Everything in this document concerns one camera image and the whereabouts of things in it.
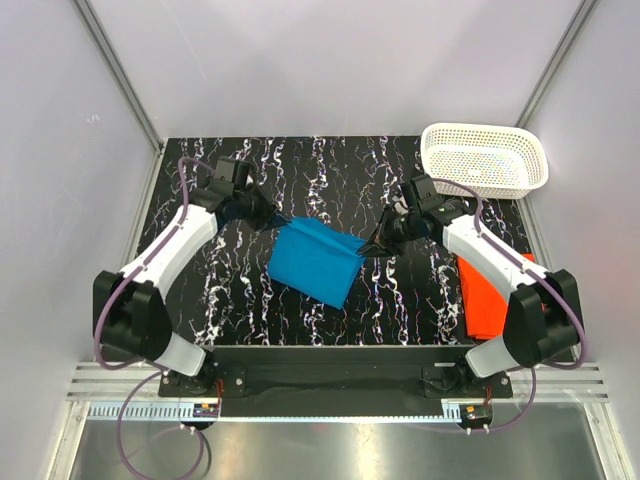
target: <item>white robotic arm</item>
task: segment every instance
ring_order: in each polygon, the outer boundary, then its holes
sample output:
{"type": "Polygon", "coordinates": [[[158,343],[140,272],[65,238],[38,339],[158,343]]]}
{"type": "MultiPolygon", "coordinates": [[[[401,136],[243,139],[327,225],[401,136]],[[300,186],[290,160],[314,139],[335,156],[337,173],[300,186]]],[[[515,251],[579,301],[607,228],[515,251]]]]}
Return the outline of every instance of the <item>white robotic arm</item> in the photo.
{"type": "Polygon", "coordinates": [[[251,180],[252,168],[247,162],[220,159],[215,175],[192,191],[186,214],[185,207],[180,207],[153,243],[118,273],[98,275],[93,295],[94,335],[113,292],[138,272],[107,312],[107,321],[98,332],[102,344],[203,384],[211,382],[211,372],[203,372],[208,352],[173,333],[165,299],[178,274],[222,225],[244,220],[254,230],[264,231],[288,222],[251,180]]]}
{"type": "Polygon", "coordinates": [[[402,198],[384,209],[360,254],[397,255],[406,242],[430,238],[469,262],[508,303],[503,334],[465,355],[462,370],[469,381],[514,367],[533,367],[578,343],[578,331],[566,309],[536,280],[550,285],[582,323],[572,275],[565,270],[548,272],[525,259],[481,222],[478,230],[469,207],[457,199],[445,202],[428,175],[403,183],[401,191],[402,198]]]}

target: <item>white wall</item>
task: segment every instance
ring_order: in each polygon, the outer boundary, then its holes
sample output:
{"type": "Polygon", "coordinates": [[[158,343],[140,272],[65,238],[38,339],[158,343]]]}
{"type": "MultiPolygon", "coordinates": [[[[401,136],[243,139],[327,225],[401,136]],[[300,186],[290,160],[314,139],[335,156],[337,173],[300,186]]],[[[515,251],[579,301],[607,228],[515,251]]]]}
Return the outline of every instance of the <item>white wall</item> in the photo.
{"type": "Polygon", "coordinates": [[[640,472],[640,3],[600,2],[529,129],[550,164],[531,194],[555,268],[578,279],[593,357],[640,472]]]}
{"type": "Polygon", "coordinates": [[[579,0],[92,0],[161,136],[515,124],[579,0]]]}
{"type": "Polygon", "coordinates": [[[0,0],[0,478],[44,478],[152,161],[71,5],[0,0]]]}

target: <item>purple cable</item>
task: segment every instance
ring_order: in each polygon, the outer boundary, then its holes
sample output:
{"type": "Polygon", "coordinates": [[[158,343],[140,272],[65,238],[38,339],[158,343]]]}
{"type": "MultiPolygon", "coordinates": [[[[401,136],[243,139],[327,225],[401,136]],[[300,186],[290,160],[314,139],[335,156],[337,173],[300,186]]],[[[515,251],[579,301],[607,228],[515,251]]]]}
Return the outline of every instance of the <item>purple cable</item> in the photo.
{"type": "Polygon", "coordinates": [[[524,269],[523,266],[524,264],[515,256],[513,256],[511,254],[511,252],[509,252],[507,249],[505,249],[502,245],[500,245],[498,242],[496,242],[491,236],[487,235],[486,233],[484,233],[481,229],[481,221],[482,221],[482,198],[480,197],[480,195],[478,195],[474,190],[472,190],[471,188],[467,187],[466,185],[462,185],[461,183],[458,182],[454,182],[453,180],[447,180],[445,178],[433,178],[432,179],[434,182],[443,182],[443,183],[448,183],[449,185],[453,185],[454,187],[458,187],[466,192],[469,192],[471,195],[473,195],[475,197],[475,199],[478,201],[478,206],[476,207],[476,213],[475,216],[473,218],[473,223],[476,227],[476,231],[478,232],[478,234],[489,244],[491,245],[494,249],[496,249],[499,253],[501,253],[507,260],[509,260],[511,263],[513,263],[516,267],[518,267],[520,270],[524,271],[527,275],[529,275],[531,278],[533,278],[535,281],[537,281],[540,285],[542,285],[542,287],[547,291],[547,293],[549,293],[549,295],[551,295],[553,297],[553,299],[558,302],[558,304],[560,305],[560,307],[562,307],[562,309],[564,310],[564,312],[567,314],[567,317],[569,318],[569,320],[571,321],[571,323],[573,324],[574,328],[576,329],[576,332],[578,332],[578,338],[580,340],[580,356],[578,357],[578,359],[576,360],[575,363],[570,364],[570,365],[563,365],[563,364],[559,364],[559,363],[553,363],[553,362],[548,362],[547,365],[554,367],[554,368],[559,368],[561,370],[575,370],[576,368],[580,368],[584,362],[587,359],[587,352],[589,349],[589,344],[587,342],[587,336],[584,333],[584,328],[582,328],[582,325],[580,324],[580,320],[578,319],[578,316],[575,314],[575,312],[573,311],[573,309],[569,306],[569,304],[565,301],[564,298],[562,298],[560,296],[560,294],[558,292],[556,292],[553,287],[551,285],[549,285],[549,283],[542,278],[540,275],[538,275],[537,273],[535,273],[532,270],[527,270],[524,269]]]}
{"type": "MultiPolygon", "coordinates": [[[[529,395],[529,400],[527,401],[527,404],[524,406],[522,411],[517,416],[515,416],[514,418],[509,420],[504,425],[498,425],[497,427],[490,428],[489,431],[490,432],[503,432],[503,431],[505,431],[505,430],[507,430],[507,429],[509,429],[511,427],[515,427],[518,423],[520,423],[522,421],[522,419],[524,418],[524,416],[529,412],[529,410],[533,406],[533,400],[536,398],[536,390],[537,389],[538,389],[538,380],[536,378],[536,371],[535,371],[535,369],[532,368],[531,369],[531,395],[529,395]]],[[[441,429],[441,428],[427,427],[427,426],[423,427],[423,426],[417,426],[417,425],[416,425],[416,428],[420,428],[421,430],[428,430],[430,432],[435,432],[435,433],[467,433],[467,431],[460,430],[460,429],[445,430],[445,429],[441,429]]],[[[473,433],[473,434],[485,433],[485,430],[471,430],[471,431],[469,431],[469,433],[473,433]]]]}
{"type": "MultiPolygon", "coordinates": [[[[481,228],[482,208],[483,208],[482,198],[480,197],[480,195],[478,195],[478,193],[475,190],[467,187],[466,185],[462,185],[461,183],[454,182],[453,180],[448,180],[448,179],[445,179],[445,178],[432,178],[432,180],[434,182],[448,183],[449,185],[453,185],[454,187],[458,187],[458,188],[460,188],[460,189],[462,189],[462,190],[464,190],[466,192],[469,192],[471,195],[473,195],[475,197],[475,199],[477,200],[477,202],[478,202],[478,206],[476,207],[476,212],[475,212],[474,219],[473,219],[473,223],[474,223],[474,226],[475,226],[476,231],[478,232],[478,234],[485,241],[487,241],[487,243],[489,243],[489,245],[491,245],[494,249],[496,249],[498,252],[500,252],[507,260],[509,260],[516,267],[518,267],[520,270],[523,270],[527,275],[529,275],[531,278],[536,280],[540,285],[542,285],[542,287],[562,307],[562,309],[565,311],[565,313],[569,317],[569,320],[571,320],[571,323],[575,327],[576,331],[578,332],[578,338],[580,339],[580,344],[582,346],[582,348],[580,349],[580,357],[578,358],[578,360],[576,360],[575,363],[573,363],[571,365],[563,365],[563,364],[557,364],[557,363],[548,363],[548,365],[551,366],[551,367],[562,369],[562,370],[574,370],[576,368],[579,368],[585,362],[585,359],[586,359],[586,356],[587,356],[588,344],[587,344],[586,335],[584,333],[584,328],[582,328],[582,325],[580,324],[580,321],[578,320],[578,316],[571,309],[569,304],[558,294],[558,292],[556,292],[553,289],[553,287],[551,285],[549,285],[549,283],[544,278],[540,277],[538,274],[536,274],[532,270],[523,269],[523,263],[517,257],[513,256],[511,254],[511,252],[509,252],[502,245],[500,245],[493,238],[491,238],[489,235],[485,234],[482,231],[482,228],[481,228]]],[[[534,401],[534,399],[536,397],[536,390],[537,390],[536,372],[532,368],[531,369],[531,395],[529,396],[529,401],[527,402],[525,407],[522,409],[522,411],[515,418],[513,418],[509,422],[505,423],[504,425],[499,425],[497,427],[494,427],[494,428],[492,428],[490,430],[494,431],[494,432],[502,432],[502,431],[507,430],[507,429],[517,425],[518,423],[520,423],[520,421],[525,417],[525,415],[529,412],[529,410],[531,409],[531,407],[533,405],[533,401],[534,401]]],[[[438,432],[438,433],[466,433],[463,430],[441,430],[441,429],[431,428],[431,427],[425,427],[424,430],[434,431],[434,432],[438,432]]],[[[475,433],[484,433],[484,431],[471,430],[471,433],[474,433],[474,434],[475,433]]]]}
{"type": "MultiPolygon", "coordinates": [[[[177,430],[181,430],[181,428],[179,426],[169,427],[169,428],[165,428],[164,430],[161,430],[158,433],[152,435],[151,438],[147,441],[147,443],[145,443],[144,445],[142,445],[142,446],[136,448],[135,450],[127,453],[127,459],[131,459],[131,457],[134,457],[138,453],[140,453],[141,451],[149,448],[149,445],[153,444],[154,442],[156,442],[157,440],[161,439],[165,435],[167,435],[169,433],[172,433],[172,432],[175,432],[177,430]]],[[[108,465],[116,466],[116,465],[120,465],[121,463],[122,463],[122,459],[120,458],[120,454],[118,453],[117,460],[111,461],[110,463],[108,463],[108,465]]]]}
{"type": "MultiPolygon", "coordinates": [[[[162,375],[162,371],[158,370],[154,374],[152,374],[152,375],[148,376],[147,378],[145,378],[133,390],[131,390],[131,393],[129,393],[129,396],[125,399],[124,403],[122,404],[122,407],[120,408],[120,413],[118,414],[118,420],[116,422],[116,444],[117,444],[117,447],[118,447],[118,453],[120,454],[120,459],[122,460],[122,463],[124,463],[124,466],[127,467],[127,470],[129,470],[129,472],[134,477],[139,478],[141,480],[155,480],[155,479],[153,479],[152,477],[147,477],[146,475],[143,475],[138,470],[136,470],[133,465],[131,465],[131,462],[129,462],[129,459],[127,458],[127,454],[125,453],[124,447],[122,445],[122,417],[124,416],[124,412],[125,412],[125,410],[127,408],[127,405],[129,405],[129,402],[134,397],[134,395],[136,393],[138,393],[138,391],[147,382],[150,382],[151,380],[153,380],[156,377],[159,377],[160,375],[162,375]]],[[[194,474],[196,469],[200,466],[200,462],[202,462],[202,457],[204,455],[204,444],[205,444],[206,440],[205,440],[204,435],[202,434],[202,432],[200,432],[199,430],[192,429],[191,431],[195,432],[196,435],[198,436],[198,440],[200,440],[200,451],[198,452],[198,458],[196,458],[195,463],[193,464],[193,466],[189,469],[189,471],[187,473],[185,473],[184,475],[176,478],[175,480],[187,480],[189,477],[191,477],[191,475],[194,474]]]]}
{"type": "Polygon", "coordinates": [[[165,247],[167,243],[173,238],[173,236],[180,230],[180,227],[184,223],[185,218],[187,218],[187,210],[189,207],[189,187],[187,186],[187,178],[184,173],[184,164],[186,162],[194,163],[199,167],[203,167],[209,170],[212,173],[215,173],[215,170],[207,165],[206,163],[202,163],[199,160],[195,160],[189,157],[182,157],[178,160],[178,174],[180,175],[180,186],[182,188],[182,212],[180,214],[180,218],[178,218],[178,222],[173,228],[167,233],[167,235],[162,239],[160,243],[153,249],[151,253],[142,261],[142,265],[136,267],[131,274],[127,275],[120,285],[116,287],[113,291],[107,302],[104,304],[102,311],[100,312],[100,316],[98,317],[98,322],[96,324],[96,331],[93,335],[93,354],[96,357],[96,361],[100,364],[102,368],[107,370],[120,370],[122,368],[126,368],[130,365],[133,365],[136,362],[139,362],[140,359],[133,358],[126,362],[119,363],[117,365],[109,365],[102,358],[102,352],[100,351],[100,339],[102,338],[102,329],[104,328],[104,324],[107,321],[107,317],[109,316],[109,312],[113,308],[113,305],[116,303],[122,292],[127,288],[127,286],[133,281],[133,279],[138,275],[144,268],[149,265],[149,263],[160,253],[160,251],[165,247]]]}
{"type": "MultiPolygon", "coordinates": [[[[102,358],[102,352],[100,349],[100,339],[102,338],[102,330],[104,328],[104,324],[107,321],[107,317],[109,316],[109,312],[111,311],[111,309],[113,308],[113,305],[116,303],[116,301],[118,300],[118,298],[120,297],[120,295],[122,295],[122,292],[127,288],[127,286],[133,281],[133,279],[141,272],[144,270],[144,268],[149,265],[149,263],[158,255],[158,253],[160,253],[160,251],[169,243],[169,241],[173,238],[173,236],[178,232],[178,230],[180,230],[180,227],[182,226],[182,224],[184,223],[185,219],[187,218],[187,211],[188,211],[188,207],[189,207],[189,187],[187,185],[187,178],[184,172],[184,165],[186,162],[190,162],[190,163],[194,163],[195,165],[199,166],[199,167],[203,167],[206,170],[208,170],[211,173],[215,173],[215,169],[213,169],[211,166],[207,165],[206,163],[200,162],[199,160],[196,160],[194,158],[189,158],[189,157],[182,157],[180,160],[178,160],[178,174],[180,176],[180,186],[182,189],[182,212],[180,213],[180,217],[178,218],[178,221],[176,223],[176,225],[173,226],[173,228],[167,232],[167,235],[165,235],[165,237],[162,239],[162,241],[160,241],[158,243],[158,245],[156,246],[156,248],[154,248],[151,253],[149,253],[149,255],[147,255],[147,257],[142,261],[142,265],[136,267],[129,275],[127,275],[122,282],[120,282],[120,284],[116,287],[116,289],[113,291],[113,293],[111,294],[111,296],[109,297],[109,299],[107,300],[107,302],[105,303],[104,307],[102,308],[102,311],[100,312],[100,316],[98,317],[98,322],[96,324],[96,330],[94,332],[94,338],[93,338],[93,353],[96,357],[96,361],[100,364],[100,366],[102,368],[105,368],[107,370],[120,370],[123,368],[126,368],[136,362],[139,362],[140,359],[136,359],[133,358],[131,360],[128,360],[126,362],[122,362],[116,365],[109,365],[107,362],[105,362],[104,358],[102,358]]],[[[153,362],[149,362],[151,363],[151,365],[161,368],[160,365],[157,365],[153,362]]],[[[120,459],[122,460],[122,462],[124,463],[124,465],[127,467],[127,470],[129,470],[129,472],[131,472],[135,477],[143,479],[143,480],[153,480],[151,477],[147,477],[143,474],[141,474],[140,472],[138,472],[129,462],[129,459],[127,458],[127,455],[124,452],[124,447],[122,446],[122,416],[124,414],[125,408],[126,406],[129,404],[129,402],[131,401],[131,399],[133,398],[133,396],[142,388],[142,386],[144,384],[146,384],[147,382],[149,382],[150,380],[156,378],[157,376],[161,375],[162,371],[158,371],[156,373],[154,373],[153,375],[151,375],[150,377],[144,379],[142,382],[140,382],[129,394],[129,396],[127,397],[127,399],[125,400],[125,402],[122,405],[122,408],[120,409],[120,414],[118,415],[118,420],[116,421],[116,443],[117,443],[117,447],[118,447],[118,453],[120,454],[120,459]]],[[[198,434],[198,438],[200,439],[200,453],[198,455],[198,458],[196,459],[196,462],[194,463],[193,467],[191,467],[191,469],[183,476],[179,477],[176,480],[185,480],[187,478],[189,478],[191,475],[193,475],[193,472],[196,471],[196,469],[198,468],[198,466],[200,465],[200,462],[202,461],[202,455],[204,452],[204,445],[205,445],[205,438],[204,435],[200,432],[197,431],[198,434]]]]}

